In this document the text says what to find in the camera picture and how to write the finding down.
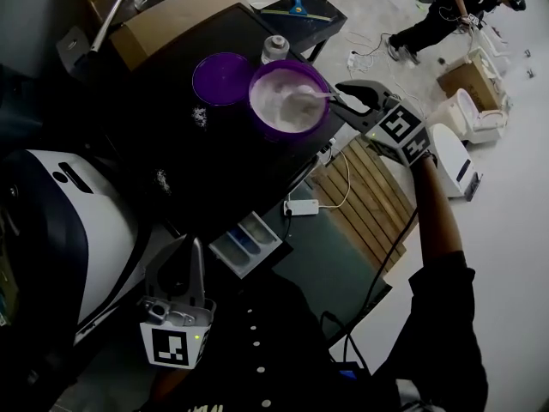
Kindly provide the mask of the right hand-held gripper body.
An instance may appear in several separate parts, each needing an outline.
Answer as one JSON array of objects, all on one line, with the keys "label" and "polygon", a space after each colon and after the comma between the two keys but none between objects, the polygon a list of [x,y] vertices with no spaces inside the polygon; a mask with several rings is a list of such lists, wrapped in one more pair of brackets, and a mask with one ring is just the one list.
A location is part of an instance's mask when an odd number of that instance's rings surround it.
[{"label": "right hand-held gripper body", "polygon": [[403,166],[411,166],[431,146],[425,120],[410,102],[397,95],[383,102],[376,123],[364,139],[379,155]]}]

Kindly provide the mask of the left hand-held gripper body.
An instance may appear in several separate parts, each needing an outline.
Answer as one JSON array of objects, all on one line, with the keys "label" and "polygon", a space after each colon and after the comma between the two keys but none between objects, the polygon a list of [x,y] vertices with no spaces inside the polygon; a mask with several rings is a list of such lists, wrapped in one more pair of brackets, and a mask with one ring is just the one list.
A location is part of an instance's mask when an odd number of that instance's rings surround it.
[{"label": "left hand-held gripper body", "polygon": [[189,306],[180,301],[145,297],[140,329],[148,361],[160,367],[195,367],[214,321],[216,304]]}]

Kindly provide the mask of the white plastic spoon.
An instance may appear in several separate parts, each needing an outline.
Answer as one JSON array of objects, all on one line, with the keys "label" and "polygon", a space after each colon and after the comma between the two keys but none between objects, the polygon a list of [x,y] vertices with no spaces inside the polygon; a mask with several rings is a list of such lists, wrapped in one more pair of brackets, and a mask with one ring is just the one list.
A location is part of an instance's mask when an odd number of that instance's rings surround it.
[{"label": "white plastic spoon", "polygon": [[333,99],[333,100],[338,97],[337,93],[315,91],[313,87],[310,87],[308,85],[298,86],[296,91],[293,93],[293,95],[302,97],[302,98],[307,97],[311,99]]}]

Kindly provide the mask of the white detergent drawer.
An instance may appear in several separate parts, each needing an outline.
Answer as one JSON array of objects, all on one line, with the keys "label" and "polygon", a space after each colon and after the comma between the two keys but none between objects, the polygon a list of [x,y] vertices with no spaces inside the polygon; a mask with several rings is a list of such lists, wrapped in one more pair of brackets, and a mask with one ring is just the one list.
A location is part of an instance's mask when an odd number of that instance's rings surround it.
[{"label": "white detergent drawer", "polygon": [[281,238],[252,212],[208,247],[239,279],[244,279],[280,245]]}]

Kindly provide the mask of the person's right forearm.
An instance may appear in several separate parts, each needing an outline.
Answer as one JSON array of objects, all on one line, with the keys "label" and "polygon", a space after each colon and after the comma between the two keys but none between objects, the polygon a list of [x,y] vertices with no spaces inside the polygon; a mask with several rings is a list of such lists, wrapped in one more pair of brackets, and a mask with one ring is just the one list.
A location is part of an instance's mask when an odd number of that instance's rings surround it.
[{"label": "person's right forearm", "polygon": [[465,268],[461,235],[437,174],[431,154],[421,156],[411,168],[419,216],[419,236],[424,265]]}]

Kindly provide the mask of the white closed smart toilet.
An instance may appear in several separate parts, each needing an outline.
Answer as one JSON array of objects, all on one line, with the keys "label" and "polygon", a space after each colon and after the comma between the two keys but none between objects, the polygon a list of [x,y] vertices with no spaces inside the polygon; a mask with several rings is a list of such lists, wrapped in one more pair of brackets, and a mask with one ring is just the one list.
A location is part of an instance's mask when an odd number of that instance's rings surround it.
[{"label": "white closed smart toilet", "polygon": [[444,124],[434,124],[429,131],[437,157],[438,176],[446,196],[471,202],[482,175],[475,168],[467,149],[458,136]]}]

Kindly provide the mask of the white toilet with open lid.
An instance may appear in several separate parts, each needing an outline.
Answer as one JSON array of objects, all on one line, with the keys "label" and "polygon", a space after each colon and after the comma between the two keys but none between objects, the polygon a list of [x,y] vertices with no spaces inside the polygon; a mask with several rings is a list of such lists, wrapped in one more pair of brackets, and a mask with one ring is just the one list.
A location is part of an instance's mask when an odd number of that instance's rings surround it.
[{"label": "white toilet with open lid", "polygon": [[433,123],[445,124],[461,141],[472,144],[496,142],[504,136],[508,114],[501,110],[480,111],[469,93],[459,88],[432,114]]}]

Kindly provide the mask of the large rounded appliance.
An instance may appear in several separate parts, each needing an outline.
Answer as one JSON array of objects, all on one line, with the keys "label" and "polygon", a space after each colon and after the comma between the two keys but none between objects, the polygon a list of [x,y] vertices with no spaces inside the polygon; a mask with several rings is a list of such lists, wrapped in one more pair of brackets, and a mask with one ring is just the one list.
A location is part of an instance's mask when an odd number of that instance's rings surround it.
[{"label": "large rounded appliance", "polygon": [[76,344],[141,279],[150,236],[115,186],[77,154],[0,161],[0,327]]}]

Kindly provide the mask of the small brown cardboard box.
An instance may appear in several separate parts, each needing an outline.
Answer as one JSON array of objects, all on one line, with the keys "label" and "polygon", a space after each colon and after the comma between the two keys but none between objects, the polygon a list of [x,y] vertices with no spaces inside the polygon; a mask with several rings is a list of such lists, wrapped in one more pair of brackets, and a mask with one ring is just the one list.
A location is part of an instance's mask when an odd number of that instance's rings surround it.
[{"label": "small brown cardboard box", "polygon": [[504,106],[503,79],[481,50],[456,60],[437,78],[437,83],[448,98],[460,88],[465,90],[481,112],[500,110]]}]

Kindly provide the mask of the black side table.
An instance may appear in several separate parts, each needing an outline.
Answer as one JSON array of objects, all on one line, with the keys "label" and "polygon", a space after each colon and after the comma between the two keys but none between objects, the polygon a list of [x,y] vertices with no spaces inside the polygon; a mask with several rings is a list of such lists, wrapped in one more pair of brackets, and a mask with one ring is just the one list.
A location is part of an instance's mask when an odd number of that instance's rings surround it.
[{"label": "black side table", "polygon": [[[254,9],[254,12],[273,33],[289,41],[293,52],[303,53],[312,49],[307,60],[313,64],[328,40],[341,31],[347,17],[328,0],[302,0],[302,4],[309,13],[333,17],[334,20],[324,22],[283,15],[262,15],[261,9]],[[293,5],[294,0],[278,0],[265,9],[289,10]]]}]

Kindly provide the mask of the person's black buttoned shirt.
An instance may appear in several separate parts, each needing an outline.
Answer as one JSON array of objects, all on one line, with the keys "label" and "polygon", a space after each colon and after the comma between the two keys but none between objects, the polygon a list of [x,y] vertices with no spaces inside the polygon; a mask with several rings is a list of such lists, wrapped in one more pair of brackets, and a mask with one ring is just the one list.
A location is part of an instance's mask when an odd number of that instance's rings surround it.
[{"label": "person's black buttoned shirt", "polygon": [[484,412],[474,277],[461,252],[416,272],[411,312],[387,360],[349,378],[302,291],[270,274],[218,309],[196,367],[137,412]]}]

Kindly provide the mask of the black washing machine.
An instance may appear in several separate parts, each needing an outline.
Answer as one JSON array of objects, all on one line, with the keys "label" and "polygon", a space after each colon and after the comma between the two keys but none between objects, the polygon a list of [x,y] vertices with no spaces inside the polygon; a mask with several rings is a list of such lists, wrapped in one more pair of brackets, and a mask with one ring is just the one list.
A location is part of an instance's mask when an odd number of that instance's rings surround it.
[{"label": "black washing machine", "polygon": [[[246,101],[231,106],[202,102],[192,87],[196,66],[218,52],[261,67],[269,26],[237,3],[163,46],[137,69],[111,70],[94,59],[92,120],[129,173],[134,191],[181,234],[204,243],[218,238],[251,212],[263,213],[286,195],[293,180],[341,128],[330,113],[310,135],[272,140],[256,126]],[[193,109],[205,107],[208,126]],[[171,194],[155,182],[166,172]]]}]

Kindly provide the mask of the blue lit device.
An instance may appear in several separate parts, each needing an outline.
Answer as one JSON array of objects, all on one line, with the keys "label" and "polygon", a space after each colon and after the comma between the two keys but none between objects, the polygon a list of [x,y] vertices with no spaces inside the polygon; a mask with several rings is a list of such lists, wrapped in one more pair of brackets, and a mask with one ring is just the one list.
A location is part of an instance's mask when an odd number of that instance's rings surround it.
[{"label": "blue lit device", "polygon": [[365,369],[356,361],[338,362],[337,366],[339,374],[345,379],[360,381],[368,377],[368,374],[365,373]]}]

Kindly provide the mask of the silver metal pole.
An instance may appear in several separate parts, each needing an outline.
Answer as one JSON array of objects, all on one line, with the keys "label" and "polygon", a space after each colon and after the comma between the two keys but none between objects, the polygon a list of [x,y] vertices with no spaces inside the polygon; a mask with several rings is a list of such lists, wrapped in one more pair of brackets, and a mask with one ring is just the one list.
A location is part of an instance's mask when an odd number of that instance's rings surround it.
[{"label": "silver metal pole", "polygon": [[115,3],[112,5],[112,8],[108,14],[108,16],[105,18],[102,26],[100,27],[100,30],[98,31],[97,35],[94,38],[93,43],[91,44],[91,47],[89,49],[90,52],[98,52],[102,43],[104,42],[108,29],[110,25],[112,24],[112,21],[115,17],[115,15],[118,13],[119,8],[121,7],[124,0],[116,0]]}]

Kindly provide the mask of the grey metal bracket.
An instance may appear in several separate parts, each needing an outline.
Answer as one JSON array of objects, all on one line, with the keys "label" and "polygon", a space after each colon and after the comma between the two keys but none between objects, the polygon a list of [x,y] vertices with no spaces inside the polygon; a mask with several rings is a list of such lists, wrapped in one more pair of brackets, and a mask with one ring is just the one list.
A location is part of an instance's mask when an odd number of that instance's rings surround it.
[{"label": "grey metal bracket", "polygon": [[73,26],[56,43],[58,57],[69,73],[75,68],[76,63],[88,53],[89,48],[87,35],[78,26]]}]

